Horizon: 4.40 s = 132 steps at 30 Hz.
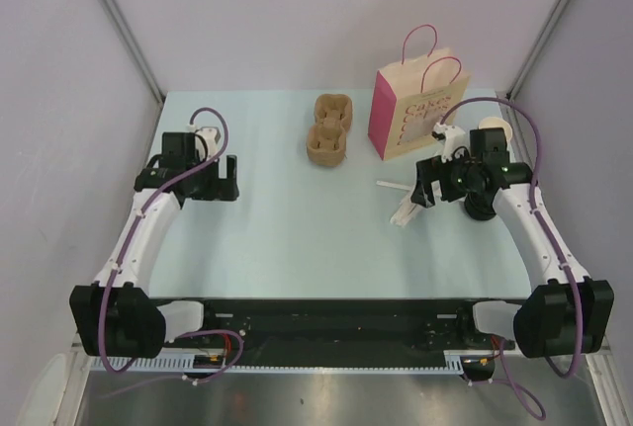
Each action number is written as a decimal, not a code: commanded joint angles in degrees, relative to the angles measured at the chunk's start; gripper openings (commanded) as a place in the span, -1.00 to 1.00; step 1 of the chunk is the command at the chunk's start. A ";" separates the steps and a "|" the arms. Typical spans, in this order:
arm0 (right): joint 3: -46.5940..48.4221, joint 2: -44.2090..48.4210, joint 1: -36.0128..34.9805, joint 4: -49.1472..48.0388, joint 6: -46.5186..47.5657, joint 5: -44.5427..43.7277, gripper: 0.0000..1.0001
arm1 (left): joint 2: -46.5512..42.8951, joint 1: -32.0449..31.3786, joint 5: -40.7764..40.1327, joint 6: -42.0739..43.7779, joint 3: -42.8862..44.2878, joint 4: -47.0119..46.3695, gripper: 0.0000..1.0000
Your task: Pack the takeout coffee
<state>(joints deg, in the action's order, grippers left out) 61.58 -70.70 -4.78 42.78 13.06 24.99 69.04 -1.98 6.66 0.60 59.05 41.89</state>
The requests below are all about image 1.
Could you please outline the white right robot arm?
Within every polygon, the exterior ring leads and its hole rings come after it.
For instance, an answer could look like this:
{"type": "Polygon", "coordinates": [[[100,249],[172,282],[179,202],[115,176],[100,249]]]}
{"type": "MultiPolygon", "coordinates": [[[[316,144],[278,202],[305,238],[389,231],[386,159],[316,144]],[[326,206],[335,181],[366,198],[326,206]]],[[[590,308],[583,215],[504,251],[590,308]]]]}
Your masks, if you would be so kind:
{"type": "Polygon", "coordinates": [[[492,335],[515,343],[527,358],[588,354],[602,345],[614,303],[607,281],[595,281],[555,228],[529,165],[513,162],[502,128],[463,131],[438,124],[440,154],[416,164],[413,204],[463,201],[478,221],[500,218],[526,269],[523,304],[479,301],[458,320],[456,335],[479,348],[492,335]]]}

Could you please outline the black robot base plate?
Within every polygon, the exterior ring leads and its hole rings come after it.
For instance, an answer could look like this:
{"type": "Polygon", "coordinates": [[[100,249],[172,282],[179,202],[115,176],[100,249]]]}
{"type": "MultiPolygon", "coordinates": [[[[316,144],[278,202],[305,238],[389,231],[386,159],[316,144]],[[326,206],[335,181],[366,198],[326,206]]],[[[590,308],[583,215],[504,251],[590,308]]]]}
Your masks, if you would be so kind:
{"type": "Polygon", "coordinates": [[[242,337],[231,348],[241,367],[417,369],[438,367],[446,351],[488,351],[473,301],[440,299],[205,298],[203,336],[177,348],[221,348],[216,330],[242,337]]]}

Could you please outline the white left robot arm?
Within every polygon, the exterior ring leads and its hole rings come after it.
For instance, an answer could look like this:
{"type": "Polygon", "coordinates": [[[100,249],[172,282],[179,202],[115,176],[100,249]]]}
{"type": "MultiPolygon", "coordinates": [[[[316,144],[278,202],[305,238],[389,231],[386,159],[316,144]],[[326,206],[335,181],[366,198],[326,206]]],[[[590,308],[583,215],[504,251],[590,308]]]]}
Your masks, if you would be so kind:
{"type": "Polygon", "coordinates": [[[88,286],[73,288],[69,304],[84,351],[93,357],[154,358],[181,335],[212,344],[219,324],[201,302],[159,305],[146,292],[165,236],[186,201],[233,202],[238,198],[237,159],[218,161],[215,127],[166,132],[161,150],[137,175],[126,225],[104,267],[88,286]]]}

